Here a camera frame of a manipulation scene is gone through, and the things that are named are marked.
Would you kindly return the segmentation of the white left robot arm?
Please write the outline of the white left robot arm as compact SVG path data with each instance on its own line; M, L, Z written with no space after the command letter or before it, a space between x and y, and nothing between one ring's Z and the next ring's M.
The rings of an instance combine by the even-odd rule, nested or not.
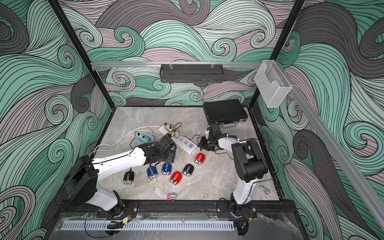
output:
M142 144L132 150L104 158L85 155L76 160L65 177L64 189L72 206L90 204L113 217L119 216L125 209L123 200L116 191L100 186L100 182L118 172L133 167L175 161L177 144L171 135L164 135L159 141Z

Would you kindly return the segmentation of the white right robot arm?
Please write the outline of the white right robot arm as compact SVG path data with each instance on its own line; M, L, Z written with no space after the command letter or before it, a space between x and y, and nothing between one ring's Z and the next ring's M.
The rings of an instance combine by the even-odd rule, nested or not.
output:
M254 185L269 172L259 140L254 138L241 140L235 135L222 133L218 124L211 124L207 127L206 135L201 138L199 147L206 151L221 151L232 156L239 178L232 193L232 201L236 206L250 202Z

